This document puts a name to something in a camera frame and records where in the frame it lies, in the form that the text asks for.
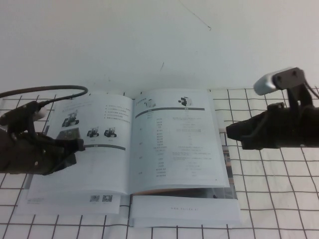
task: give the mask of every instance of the white grid mat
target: white grid mat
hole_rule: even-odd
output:
[[[252,89],[212,91],[226,124],[249,119],[267,104],[287,101],[281,91],[258,96]],[[0,115],[32,100],[56,97],[43,92],[0,102]],[[48,118],[54,110],[48,106]],[[47,119],[35,123],[42,131]],[[17,216],[13,214],[26,175],[0,174],[0,238],[3,239],[316,239],[319,238],[319,149],[242,150],[227,139],[243,224],[229,228],[147,228],[128,225],[129,200],[120,215]]]

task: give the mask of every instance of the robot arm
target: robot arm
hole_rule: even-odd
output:
[[[319,147],[319,109],[313,106],[307,88],[319,98],[299,68],[265,75],[254,85],[255,92],[287,90],[290,107],[271,104],[267,111],[228,126],[227,136],[241,141],[243,149]]]
[[[37,87],[0,94],[0,98],[28,92],[78,89],[83,92],[45,102],[32,101],[0,117],[0,173],[47,175],[76,163],[74,153],[83,151],[82,139],[58,140],[35,132],[33,121],[43,117],[44,106],[55,101],[75,98],[88,90],[79,86]]]

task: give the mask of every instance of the product image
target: product image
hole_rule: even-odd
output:
[[[62,127],[69,127],[69,126],[78,124],[79,120],[76,119],[77,114],[78,114],[78,110],[68,114],[68,118],[64,120]]]
[[[144,104],[146,105],[147,108],[153,108],[156,106],[154,100],[149,99],[148,101],[144,102]]]
[[[190,98],[188,97],[181,97],[180,100],[178,101],[179,103],[181,103],[183,106],[191,106],[192,105],[192,101]]]
[[[91,128],[88,133],[86,134],[86,136],[92,138],[92,137],[98,137],[99,136],[99,133],[98,133],[98,127],[95,127],[95,128]]]
[[[107,138],[109,137],[116,137],[116,133],[115,133],[115,128],[109,128],[104,132],[104,136],[106,136]]]
[[[79,128],[63,130],[59,133],[56,139],[76,139],[76,138],[81,138]]]

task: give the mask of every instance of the black cable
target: black cable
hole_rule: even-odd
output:
[[[13,96],[13,95],[19,95],[19,94],[25,94],[25,93],[30,93],[30,92],[37,92],[37,91],[51,91],[51,90],[82,90],[83,92],[70,95],[70,96],[64,96],[60,98],[56,98],[53,100],[48,100],[48,101],[42,101],[39,103],[40,108],[56,101],[61,101],[61,100],[67,100],[70,98],[75,98],[78,96],[85,95],[88,93],[88,89],[84,86],[72,86],[72,85],[66,85],[66,86],[41,86],[41,87],[32,87],[32,88],[25,88],[25,89],[20,89],[20,90],[14,90],[14,91],[7,91],[4,93],[0,93],[0,99],[3,97],[8,97],[8,96]]]
[[[308,84],[307,81],[305,81],[305,85],[306,85],[307,88],[311,91],[311,93],[313,93],[313,94],[319,99],[318,93],[316,93],[316,92],[310,87],[310,85]]]

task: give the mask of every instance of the white paper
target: white paper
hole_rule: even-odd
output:
[[[100,193],[74,193],[34,197],[29,192],[34,175],[28,175],[15,214],[87,215],[118,214],[121,196]]]
[[[84,140],[86,150],[76,153],[77,163],[50,175],[35,175],[30,195],[43,197],[65,192],[128,192],[133,100],[97,94],[64,101],[56,107],[47,135],[68,134]],[[65,123],[76,112],[76,120]],[[98,127],[98,135],[91,134]]]
[[[240,223],[235,199],[133,196],[131,219],[134,227],[217,226]]]
[[[130,192],[229,187],[207,91],[156,90],[134,101]]]

